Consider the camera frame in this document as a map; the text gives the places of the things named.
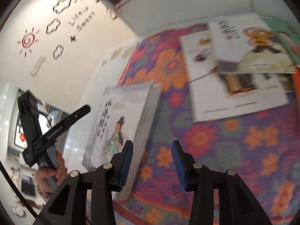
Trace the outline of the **person's left hand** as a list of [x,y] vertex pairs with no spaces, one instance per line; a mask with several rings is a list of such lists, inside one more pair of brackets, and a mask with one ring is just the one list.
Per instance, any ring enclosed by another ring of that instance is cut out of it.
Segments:
[[57,182],[56,182],[57,186],[60,186],[60,184],[68,176],[68,170],[65,167],[65,160],[59,151],[56,152],[56,161],[57,161],[57,169],[56,170],[41,167],[34,174],[37,184],[40,186],[42,191],[44,191],[47,194],[53,194],[53,192],[54,192],[54,190],[48,184],[48,182],[46,180],[47,178],[52,179],[52,177],[55,177],[57,179]]

